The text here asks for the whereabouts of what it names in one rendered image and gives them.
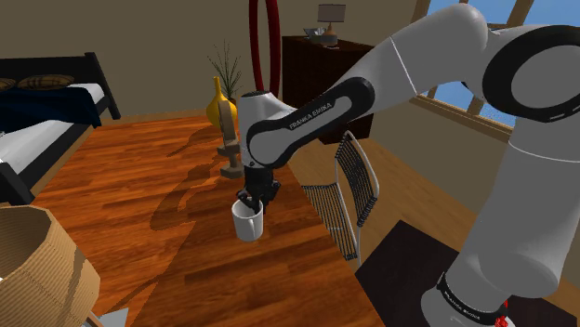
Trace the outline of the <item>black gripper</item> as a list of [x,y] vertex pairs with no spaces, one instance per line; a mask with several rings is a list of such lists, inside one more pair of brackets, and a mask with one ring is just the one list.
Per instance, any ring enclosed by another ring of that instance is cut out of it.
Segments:
[[269,168],[244,168],[244,188],[239,190],[236,196],[248,208],[254,210],[256,214],[264,214],[266,206],[264,203],[272,201],[281,183],[274,178],[273,170]]

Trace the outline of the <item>white mug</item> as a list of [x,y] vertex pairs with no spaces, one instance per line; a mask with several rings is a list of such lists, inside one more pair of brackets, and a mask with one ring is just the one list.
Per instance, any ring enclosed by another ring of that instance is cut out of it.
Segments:
[[263,216],[256,214],[237,200],[231,207],[231,214],[237,237],[244,242],[253,242],[263,233]]

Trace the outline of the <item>wooden figure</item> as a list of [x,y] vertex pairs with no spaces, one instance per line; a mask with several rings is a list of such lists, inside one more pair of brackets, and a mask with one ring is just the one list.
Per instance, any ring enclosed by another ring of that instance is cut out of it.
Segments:
[[231,115],[231,104],[227,100],[220,100],[218,109],[223,144],[217,147],[217,153],[229,159],[229,163],[220,168],[220,174],[229,179],[243,177],[244,168],[238,159],[240,145]]

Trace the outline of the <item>yellow vase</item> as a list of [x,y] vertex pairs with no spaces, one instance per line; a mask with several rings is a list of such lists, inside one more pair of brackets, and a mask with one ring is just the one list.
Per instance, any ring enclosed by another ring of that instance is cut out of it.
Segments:
[[219,77],[214,76],[213,81],[214,81],[214,87],[215,87],[215,95],[214,95],[213,99],[211,100],[211,102],[207,105],[205,113],[206,113],[208,120],[210,121],[210,123],[213,126],[220,127],[220,122],[219,122],[220,113],[219,113],[218,103],[221,100],[226,100],[226,97],[222,94]]

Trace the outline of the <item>white chair with black mesh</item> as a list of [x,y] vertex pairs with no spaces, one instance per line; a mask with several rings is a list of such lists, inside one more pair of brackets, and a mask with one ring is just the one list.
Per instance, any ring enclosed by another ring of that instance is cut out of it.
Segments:
[[[341,138],[334,156],[335,181],[327,185],[304,185],[311,204],[334,239],[346,261],[361,259],[361,229],[375,207],[379,196],[376,173],[362,146],[350,132]],[[354,201],[356,228],[352,226],[347,205],[339,185],[338,172],[342,171],[349,184]]]

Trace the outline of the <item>thin-leaved potted plant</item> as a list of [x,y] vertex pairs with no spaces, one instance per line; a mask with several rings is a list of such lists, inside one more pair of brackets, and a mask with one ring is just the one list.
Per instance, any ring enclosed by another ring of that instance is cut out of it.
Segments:
[[235,98],[236,93],[241,87],[241,57],[232,54],[231,43],[226,40],[223,40],[221,48],[214,45],[214,49],[216,51],[216,57],[213,59],[208,56],[207,58],[220,78],[220,90],[226,98]]

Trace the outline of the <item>dark wooden dresser with lamp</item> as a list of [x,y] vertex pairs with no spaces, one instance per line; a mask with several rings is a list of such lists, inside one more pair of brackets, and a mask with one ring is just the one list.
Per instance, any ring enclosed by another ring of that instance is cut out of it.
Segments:
[[[337,39],[332,22],[344,22],[346,5],[320,4],[318,21],[329,23],[331,44],[325,47],[302,36],[282,37],[283,102],[299,108],[321,95],[373,47]],[[338,143],[346,130],[357,139],[369,138],[373,114],[322,135],[323,144]]]

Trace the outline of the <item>dark robot stand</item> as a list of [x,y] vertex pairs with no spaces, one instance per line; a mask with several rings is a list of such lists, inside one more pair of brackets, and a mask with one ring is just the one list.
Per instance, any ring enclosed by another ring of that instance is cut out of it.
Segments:
[[[355,276],[386,327],[429,327],[420,306],[457,251],[398,221]],[[508,314],[517,327],[577,327],[577,318],[542,298],[515,295]]]

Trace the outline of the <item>grey flat thing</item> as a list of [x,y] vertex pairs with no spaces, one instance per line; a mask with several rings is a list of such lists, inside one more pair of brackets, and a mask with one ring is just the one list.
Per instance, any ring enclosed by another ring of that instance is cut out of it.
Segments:
[[113,312],[98,316],[103,327],[125,327],[128,316],[128,308],[122,308]]

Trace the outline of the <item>black bed with white mattress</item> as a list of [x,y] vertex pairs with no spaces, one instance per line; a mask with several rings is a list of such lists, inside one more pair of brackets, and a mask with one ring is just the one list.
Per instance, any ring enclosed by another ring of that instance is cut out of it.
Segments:
[[94,52],[0,59],[0,203],[32,203],[41,178],[104,111],[121,118]]

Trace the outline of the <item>brown corrugated cardboard container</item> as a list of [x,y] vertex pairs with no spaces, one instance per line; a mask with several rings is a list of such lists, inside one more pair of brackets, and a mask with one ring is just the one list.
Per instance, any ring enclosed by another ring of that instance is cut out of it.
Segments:
[[81,327],[99,285],[99,274],[48,210],[0,208],[0,327]]

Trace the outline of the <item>wooden framed window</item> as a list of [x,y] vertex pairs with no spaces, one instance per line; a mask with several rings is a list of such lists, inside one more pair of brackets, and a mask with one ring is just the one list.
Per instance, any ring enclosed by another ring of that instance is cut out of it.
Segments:
[[[521,26],[527,19],[535,0],[416,0],[412,22],[439,9],[463,3],[476,7],[487,19],[491,29]],[[513,129],[514,118],[493,110],[475,98],[467,89],[453,82],[434,86],[419,99],[437,106],[435,111],[446,118],[476,129],[488,136],[506,140]]]

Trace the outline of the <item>red oval frame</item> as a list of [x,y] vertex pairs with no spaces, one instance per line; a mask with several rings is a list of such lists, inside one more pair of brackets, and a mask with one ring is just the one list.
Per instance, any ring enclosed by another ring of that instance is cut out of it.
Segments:
[[[277,0],[264,0],[270,42],[270,92],[279,96],[282,72],[281,28]],[[256,90],[264,90],[258,42],[258,0],[248,0],[249,42]]]

